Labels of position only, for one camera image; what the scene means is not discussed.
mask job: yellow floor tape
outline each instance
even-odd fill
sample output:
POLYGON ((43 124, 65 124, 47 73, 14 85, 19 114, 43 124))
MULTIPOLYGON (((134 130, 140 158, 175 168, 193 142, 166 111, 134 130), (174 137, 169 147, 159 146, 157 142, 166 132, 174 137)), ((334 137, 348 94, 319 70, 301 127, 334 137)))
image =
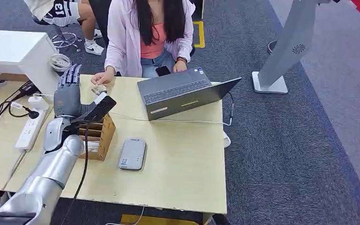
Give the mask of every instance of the yellow floor tape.
POLYGON ((205 34, 203 32, 203 22, 202 21, 193 21, 193 24, 198 25, 199 33, 199 44, 195 44, 195 48, 204 48, 205 47, 205 34))
MULTIPOLYGON (((139 219, 138 215, 122 214, 121 224, 134 224, 139 219)), ((145 217, 143 216, 137 225, 198 225, 196 222, 166 219, 158 217, 145 217)))

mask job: gray laptop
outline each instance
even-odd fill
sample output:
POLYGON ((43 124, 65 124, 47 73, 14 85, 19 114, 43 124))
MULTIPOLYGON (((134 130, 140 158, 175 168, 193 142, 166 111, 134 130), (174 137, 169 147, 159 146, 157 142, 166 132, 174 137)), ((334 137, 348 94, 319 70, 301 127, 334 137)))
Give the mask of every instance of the gray laptop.
POLYGON ((200 68, 168 74, 137 83, 148 120, 221 100, 242 78, 212 85, 200 68))

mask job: portable hard drive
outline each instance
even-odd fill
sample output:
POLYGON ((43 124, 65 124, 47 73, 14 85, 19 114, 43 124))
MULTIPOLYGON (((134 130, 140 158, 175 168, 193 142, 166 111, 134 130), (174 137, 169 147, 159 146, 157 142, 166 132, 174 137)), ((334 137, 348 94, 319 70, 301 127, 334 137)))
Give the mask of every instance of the portable hard drive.
POLYGON ((140 170, 143 166, 145 140, 141 138, 128 138, 122 147, 118 167, 127 170, 140 170))

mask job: black phone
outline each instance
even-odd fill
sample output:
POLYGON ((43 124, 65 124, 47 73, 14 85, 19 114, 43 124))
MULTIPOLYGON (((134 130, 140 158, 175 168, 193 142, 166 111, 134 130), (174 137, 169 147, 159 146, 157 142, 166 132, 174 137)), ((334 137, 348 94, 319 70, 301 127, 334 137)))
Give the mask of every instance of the black phone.
POLYGON ((159 67, 155 71, 157 72, 158 76, 170 74, 170 71, 167 67, 159 67))

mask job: wristwatch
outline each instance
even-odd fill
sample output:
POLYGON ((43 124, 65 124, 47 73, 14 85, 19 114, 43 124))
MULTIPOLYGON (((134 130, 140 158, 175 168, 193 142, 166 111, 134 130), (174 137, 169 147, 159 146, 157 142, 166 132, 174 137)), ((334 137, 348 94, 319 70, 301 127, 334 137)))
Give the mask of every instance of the wristwatch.
POLYGON ((179 60, 181 60, 181 61, 183 61, 183 62, 187 63, 187 59, 186 59, 186 58, 184 58, 184 57, 178 56, 178 57, 177 57, 177 60, 176 60, 176 63, 177 63, 177 61, 179 61, 179 60))

